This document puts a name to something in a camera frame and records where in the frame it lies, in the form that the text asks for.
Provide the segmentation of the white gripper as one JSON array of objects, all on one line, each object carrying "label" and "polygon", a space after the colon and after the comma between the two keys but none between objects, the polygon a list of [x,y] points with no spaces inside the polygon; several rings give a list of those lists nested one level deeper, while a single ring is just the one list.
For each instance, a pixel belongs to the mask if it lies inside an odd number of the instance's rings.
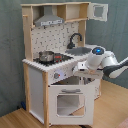
[{"label": "white gripper", "polygon": [[78,71],[73,72],[74,76],[85,77],[85,78],[93,78],[93,79],[101,79],[103,76],[103,72],[101,70],[90,70],[86,67],[86,62],[78,62],[77,65]]}]

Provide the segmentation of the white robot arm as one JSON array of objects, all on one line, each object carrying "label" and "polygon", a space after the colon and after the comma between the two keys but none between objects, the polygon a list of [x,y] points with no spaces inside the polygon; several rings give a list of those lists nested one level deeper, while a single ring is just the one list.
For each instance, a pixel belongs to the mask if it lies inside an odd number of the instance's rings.
[{"label": "white robot arm", "polygon": [[94,79],[101,79],[103,75],[116,78],[126,69],[128,69],[128,57],[118,62],[113,52],[103,47],[95,47],[85,61],[77,63],[73,75]]}]

